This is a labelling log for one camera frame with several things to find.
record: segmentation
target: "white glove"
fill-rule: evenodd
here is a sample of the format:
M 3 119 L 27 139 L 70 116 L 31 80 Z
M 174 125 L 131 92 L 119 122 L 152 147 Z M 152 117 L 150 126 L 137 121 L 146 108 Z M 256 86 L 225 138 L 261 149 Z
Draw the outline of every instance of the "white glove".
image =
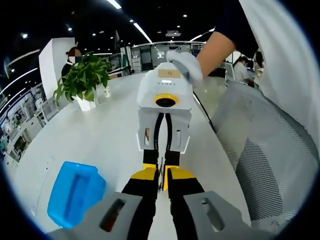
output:
M 202 75 L 200 64 L 199 64 L 197 58 L 195 56 L 193 56 L 191 53 L 167 51 L 165 57 L 166 57 L 167 62 L 173 62 L 173 64 L 175 62 L 178 62 L 183 67 L 185 67 L 185 69 L 189 73 L 189 79 L 187 79 L 187 80 L 191 84 L 197 84 L 199 82 L 202 82 L 204 77 Z

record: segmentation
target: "yellow lens ring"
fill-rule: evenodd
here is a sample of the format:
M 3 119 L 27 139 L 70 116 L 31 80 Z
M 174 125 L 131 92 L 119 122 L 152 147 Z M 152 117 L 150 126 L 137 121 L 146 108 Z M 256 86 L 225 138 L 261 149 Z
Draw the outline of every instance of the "yellow lens ring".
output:
M 154 102 L 160 107 L 169 108 L 176 105 L 179 100 L 175 95 L 163 93 L 155 96 Z

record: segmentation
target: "green leaves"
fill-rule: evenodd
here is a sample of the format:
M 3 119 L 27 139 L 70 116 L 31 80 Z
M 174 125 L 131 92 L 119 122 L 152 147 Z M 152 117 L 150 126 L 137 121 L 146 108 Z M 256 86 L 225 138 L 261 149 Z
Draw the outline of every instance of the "green leaves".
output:
M 72 103 L 72 99 L 71 99 L 71 94 L 70 94 L 70 92 L 65 92 L 64 93 L 64 95 L 65 95 L 65 98 L 70 102 L 70 103 Z
M 95 100 L 95 94 L 92 88 L 84 92 L 84 99 L 90 102 Z
M 81 58 L 78 64 L 72 65 L 69 73 L 57 81 L 57 89 L 54 91 L 54 100 L 58 100 L 62 95 L 72 102 L 72 96 L 78 96 L 80 99 L 94 101 L 95 95 L 93 89 L 102 84 L 107 87 L 111 64 L 107 62 L 106 57 L 99 57 L 89 52 Z

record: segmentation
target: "computer monitor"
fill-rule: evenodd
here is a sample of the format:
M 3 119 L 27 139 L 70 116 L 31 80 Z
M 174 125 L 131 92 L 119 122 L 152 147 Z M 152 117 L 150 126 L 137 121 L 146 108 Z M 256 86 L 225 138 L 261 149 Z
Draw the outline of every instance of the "computer monitor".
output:
M 250 69 L 253 69 L 254 68 L 254 61 L 249 60 L 248 64 L 247 64 L 247 67 L 250 68 Z

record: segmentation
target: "blue plastic container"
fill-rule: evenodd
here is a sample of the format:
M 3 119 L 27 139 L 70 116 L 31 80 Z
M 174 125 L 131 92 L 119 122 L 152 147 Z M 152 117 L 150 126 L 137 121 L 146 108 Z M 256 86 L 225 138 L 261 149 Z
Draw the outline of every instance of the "blue plastic container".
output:
M 65 161 L 52 188 L 48 216 L 61 228 L 70 229 L 102 200 L 105 190 L 106 181 L 95 166 Z

